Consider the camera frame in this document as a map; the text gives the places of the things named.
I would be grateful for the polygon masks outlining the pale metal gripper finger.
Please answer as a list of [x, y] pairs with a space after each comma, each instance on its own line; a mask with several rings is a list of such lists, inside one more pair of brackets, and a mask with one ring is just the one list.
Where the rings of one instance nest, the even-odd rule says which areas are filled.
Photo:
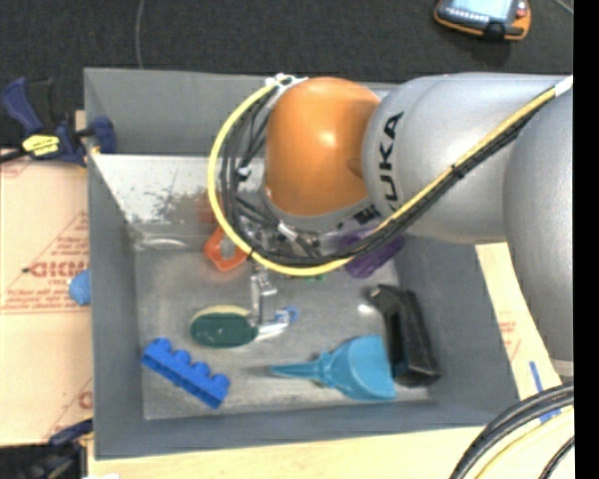
[[287, 329], [287, 323], [282, 320], [271, 321], [257, 327], [255, 340], [263, 340], [283, 334]]
[[259, 271], [251, 277], [252, 303], [257, 318], [273, 318], [277, 308], [278, 289], [267, 271]]

